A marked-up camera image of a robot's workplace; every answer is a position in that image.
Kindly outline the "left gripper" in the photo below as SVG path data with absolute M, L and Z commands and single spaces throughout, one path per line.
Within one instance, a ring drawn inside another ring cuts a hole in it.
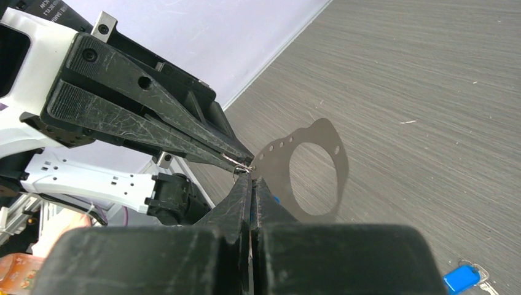
M 18 108 L 27 125 L 68 148 L 97 140 L 227 171 L 252 162 L 200 79 L 120 34 L 105 12 L 94 25 L 72 10 L 55 16 L 18 11 Z

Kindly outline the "large metal keyring disc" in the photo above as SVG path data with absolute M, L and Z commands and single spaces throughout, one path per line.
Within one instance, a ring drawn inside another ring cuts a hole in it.
M 250 164 L 236 167 L 262 178 L 280 205 L 301 222 L 335 221 L 349 175 L 342 139 L 326 118 L 271 141 Z M 329 208 L 321 213 L 307 210 L 304 198 L 324 192 L 332 194 L 327 197 Z

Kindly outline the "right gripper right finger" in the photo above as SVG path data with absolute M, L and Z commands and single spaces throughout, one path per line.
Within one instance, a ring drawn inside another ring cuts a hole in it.
M 431 249 L 399 224 L 306 224 L 263 179 L 251 201 L 255 294 L 445 294 Z

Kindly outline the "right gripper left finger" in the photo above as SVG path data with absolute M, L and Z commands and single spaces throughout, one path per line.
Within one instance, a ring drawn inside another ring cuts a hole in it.
M 192 226 L 91 227 L 57 241 L 33 294 L 249 294 L 251 175 Z

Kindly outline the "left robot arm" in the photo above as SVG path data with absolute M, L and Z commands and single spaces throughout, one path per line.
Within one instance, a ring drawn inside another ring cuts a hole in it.
M 215 91 L 124 36 L 100 13 L 90 24 L 63 1 L 1 2 L 1 195 L 35 195 L 89 214 L 73 197 L 194 224 L 210 210 L 182 174 L 139 174 L 59 155 L 95 141 L 234 171 L 253 161 Z

